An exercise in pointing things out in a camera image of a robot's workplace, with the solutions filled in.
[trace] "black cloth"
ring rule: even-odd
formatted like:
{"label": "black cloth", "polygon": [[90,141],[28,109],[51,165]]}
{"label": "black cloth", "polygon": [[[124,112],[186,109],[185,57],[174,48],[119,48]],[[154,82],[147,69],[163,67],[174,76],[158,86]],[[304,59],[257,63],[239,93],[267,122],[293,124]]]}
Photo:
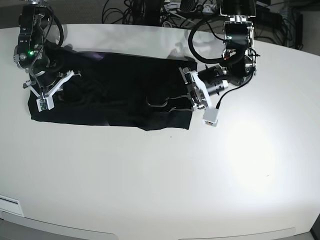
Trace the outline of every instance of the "black cloth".
{"label": "black cloth", "polygon": [[167,98],[188,93],[179,67],[197,69],[197,63],[159,59],[118,53],[74,53],[64,49],[50,51],[52,58],[63,58],[59,72],[81,72],[63,85],[63,91],[53,96],[55,107],[38,111],[36,96],[28,101],[31,119],[39,122],[89,126],[123,126],[160,130],[189,129],[192,109],[187,98]]}

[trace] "power strip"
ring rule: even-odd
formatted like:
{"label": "power strip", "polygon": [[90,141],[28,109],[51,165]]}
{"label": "power strip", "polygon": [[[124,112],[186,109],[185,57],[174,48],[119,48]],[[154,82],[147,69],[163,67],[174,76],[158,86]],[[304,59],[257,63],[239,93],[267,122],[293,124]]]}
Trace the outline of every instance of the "power strip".
{"label": "power strip", "polygon": [[[170,2],[170,0],[166,0],[164,2],[164,7],[167,11],[176,10],[177,13],[180,12],[180,2]],[[215,10],[216,4],[205,4],[203,6],[202,12],[204,14],[213,14]]]}

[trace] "black garment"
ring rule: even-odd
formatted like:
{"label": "black garment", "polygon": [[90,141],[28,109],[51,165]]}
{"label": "black garment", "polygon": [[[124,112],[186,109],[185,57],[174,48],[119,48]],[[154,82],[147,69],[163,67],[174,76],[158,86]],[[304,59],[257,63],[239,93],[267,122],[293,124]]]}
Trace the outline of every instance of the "black garment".
{"label": "black garment", "polygon": [[191,110],[187,98],[166,98],[188,93],[178,67],[197,69],[192,61],[158,59],[117,53],[73,53],[63,49],[46,50],[50,58],[63,57],[61,73],[81,72],[53,96],[55,107],[39,112],[36,96],[28,101],[31,119],[39,122],[89,126],[138,127],[150,131],[164,128],[189,129],[191,111],[171,111],[173,107]]}

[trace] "table surface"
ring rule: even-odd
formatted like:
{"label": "table surface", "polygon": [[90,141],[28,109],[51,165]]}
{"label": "table surface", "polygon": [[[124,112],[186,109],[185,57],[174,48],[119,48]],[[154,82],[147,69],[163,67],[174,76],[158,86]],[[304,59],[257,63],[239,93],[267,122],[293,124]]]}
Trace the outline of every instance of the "table surface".
{"label": "table surface", "polygon": [[[64,27],[75,51],[192,57],[183,29]],[[28,75],[13,62],[18,34],[0,30],[0,195],[20,200],[27,218],[120,240],[310,230],[320,213],[319,56],[257,41],[257,76],[223,99],[218,127],[197,111],[190,130],[145,132],[31,120]],[[210,33],[194,41],[205,57],[222,52]]]}

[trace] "white table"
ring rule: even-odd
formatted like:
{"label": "white table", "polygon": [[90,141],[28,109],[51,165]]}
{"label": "white table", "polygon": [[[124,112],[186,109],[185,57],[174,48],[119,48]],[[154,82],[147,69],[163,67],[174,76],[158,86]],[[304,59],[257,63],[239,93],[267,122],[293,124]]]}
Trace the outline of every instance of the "white table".
{"label": "white table", "polygon": [[[190,130],[145,132],[31,120],[28,75],[13,62],[18,33],[0,30],[0,195],[20,200],[27,218],[120,240],[310,230],[320,213],[319,56],[256,42],[257,76],[223,99],[217,128],[197,111]],[[191,57],[187,37],[182,29],[83,24],[67,26],[65,44]],[[223,49],[210,33],[195,42],[207,57]]]}

